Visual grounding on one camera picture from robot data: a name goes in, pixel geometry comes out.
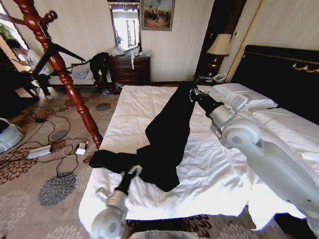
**wooden dresser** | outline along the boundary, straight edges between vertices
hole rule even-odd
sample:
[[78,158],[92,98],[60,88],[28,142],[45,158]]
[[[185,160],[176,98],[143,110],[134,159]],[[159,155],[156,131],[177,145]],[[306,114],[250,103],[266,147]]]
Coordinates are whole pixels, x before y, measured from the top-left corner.
[[110,56],[109,68],[113,83],[114,93],[118,93],[115,83],[121,85],[144,86],[150,84],[151,58],[136,56],[134,58],[134,70],[130,56]]

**carpet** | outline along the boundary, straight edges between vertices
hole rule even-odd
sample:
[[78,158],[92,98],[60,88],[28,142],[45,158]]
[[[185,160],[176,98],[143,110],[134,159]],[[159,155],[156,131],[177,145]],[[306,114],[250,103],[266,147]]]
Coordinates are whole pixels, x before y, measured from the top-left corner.
[[[92,88],[82,88],[80,92],[104,135],[119,96],[103,96]],[[89,238],[78,219],[78,207],[92,170],[83,159],[93,154],[95,145],[65,90],[59,88],[53,96],[51,101],[41,96],[39,102],[10,119],[23,129],[25,137],[0,155],[0,238]],[[82,141],[88,141],[85,155],[77,159],[64,157]],[[31,149],[49,144],[51,154],[26,159]],[[250,230],[254,227],[246,208],[238,217],[198,215],[172,220],[128,220],[123,238],[147,230],[196,232],[207,239],[291,238],[274,220],[262,231]]]

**black headboard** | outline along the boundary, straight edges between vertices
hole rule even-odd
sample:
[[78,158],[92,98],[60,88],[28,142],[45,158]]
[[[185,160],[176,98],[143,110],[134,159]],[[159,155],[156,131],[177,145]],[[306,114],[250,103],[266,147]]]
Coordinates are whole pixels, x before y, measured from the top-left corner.
[[231,83],[240,83],[319,124],[319,51],[247,45]]

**power strip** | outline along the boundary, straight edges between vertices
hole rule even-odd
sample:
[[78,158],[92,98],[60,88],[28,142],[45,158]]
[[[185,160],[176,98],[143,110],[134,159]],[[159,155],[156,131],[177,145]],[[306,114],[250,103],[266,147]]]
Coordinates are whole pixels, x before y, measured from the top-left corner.
[[41,147],[41,148],[35,148],[33,150],[30,150],[28,156],[26,157],[27,159],[32,159],[32,158],[37,158],[40,156],[47,155],[51,153],[51,145]]

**wall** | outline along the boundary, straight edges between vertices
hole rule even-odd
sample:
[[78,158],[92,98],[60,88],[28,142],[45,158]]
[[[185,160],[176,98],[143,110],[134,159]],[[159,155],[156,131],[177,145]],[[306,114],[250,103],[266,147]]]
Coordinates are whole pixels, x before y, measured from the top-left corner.
[[[13,17],[22,18],[12,0],[2,0]],[[151,50],[152,81],[192,80],[214,0],[175,0],[172,31],[142,30],[142,48]],[[35,0],[41,16],[55,10],[58,19],[49,26],[55,43],[90,59],[115,45],[106,0]],[[29,47],[39,55],[41,45],[26,26],[18,26]],[[65,57],[67,66],[74,63]]]
[[[247,0],[236,30],[243,37],[260,0]],[[264,0],[260,12],[244,44],[319,50],[318,0]],[[225,58],[220,72],[228,72],[242,38],[231,41],[231,54]],[[229,73],[231,78],[242,52]]]
[[152,81],[192,80],[213,0],[176,0],[172,31],[142,30],[143,50],[151,49]]

